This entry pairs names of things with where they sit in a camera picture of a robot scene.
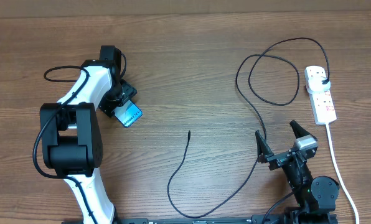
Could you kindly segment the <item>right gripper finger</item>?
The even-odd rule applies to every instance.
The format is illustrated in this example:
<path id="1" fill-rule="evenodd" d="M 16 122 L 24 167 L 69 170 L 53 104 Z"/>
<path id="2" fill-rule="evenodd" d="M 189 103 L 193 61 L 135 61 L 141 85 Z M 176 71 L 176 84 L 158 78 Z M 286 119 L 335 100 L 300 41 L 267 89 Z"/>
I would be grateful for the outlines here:
<path id="1" fill-rule="evenodd" d="M 296 139 L 309 135 L 313 136 L 310 132 L 306 131 L 302 126 L 300 126 L 295 120 L 292 120 L 289 125 L 291 126 Z"/>
<path id="2" fill-rule="evenodd" d="M 259 131 L 255 132 L 255 137 L 257 143 L 258 160 L 260 163 L 267 163 L 268 158 L 273 156 L 274 154 L 272 153 L 271 148 Z"/>

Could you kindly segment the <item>blue Samsung Galaxy smartphone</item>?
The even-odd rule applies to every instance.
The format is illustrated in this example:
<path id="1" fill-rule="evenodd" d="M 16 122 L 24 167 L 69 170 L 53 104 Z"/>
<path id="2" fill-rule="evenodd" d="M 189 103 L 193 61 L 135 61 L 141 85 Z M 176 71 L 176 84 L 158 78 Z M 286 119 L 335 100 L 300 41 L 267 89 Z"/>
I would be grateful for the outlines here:
<path id="1" fill-rule="evenodd" d="M 116 107 L 113 112 L 116 119 L 126 128 L 143 115 L 143 112 L 131 100 L 121 107 Z"/>

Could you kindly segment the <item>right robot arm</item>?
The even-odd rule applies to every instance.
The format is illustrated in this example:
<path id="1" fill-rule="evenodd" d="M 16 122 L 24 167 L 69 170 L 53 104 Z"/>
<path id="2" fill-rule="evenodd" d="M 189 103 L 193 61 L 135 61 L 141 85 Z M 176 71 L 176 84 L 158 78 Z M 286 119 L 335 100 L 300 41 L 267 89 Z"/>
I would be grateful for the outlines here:
<path id="1" fill-rule="evenodd" d="M 296 137 L 293 147 L 274 154 L 259 131 L 255 132 L 258 162 L 270 170 L 281 168 L 291 193 L 280 199 L 264 215 L 253 215 L 253 223 L 337 223 L 333 214 L 339 196 L 339 183 L 328 176 L 313 177 L 308 159 L 314 157 L 318 139 L 295 120 L 289 124 Z"/>

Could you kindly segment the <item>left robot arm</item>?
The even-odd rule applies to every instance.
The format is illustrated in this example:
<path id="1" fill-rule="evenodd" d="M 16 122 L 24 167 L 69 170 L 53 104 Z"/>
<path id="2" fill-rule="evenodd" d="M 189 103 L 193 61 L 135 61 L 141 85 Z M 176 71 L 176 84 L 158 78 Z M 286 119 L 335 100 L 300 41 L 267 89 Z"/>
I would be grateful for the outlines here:
<path id="1" fill-rule="evenodd" d="M 136 89 L 123 79 L 125 55 L 103 45 L 97 60 L 78 67 L 73 87 L 55 103 L 40 108 L 40 132 L 32 150 L 36 170 L 62 179 L 71 188 L 83 214 L 82 223 L 119 223 L 100 173 L 103 141 L 96 111 L 130 127 L 143 112 L 132 102 Z"/>

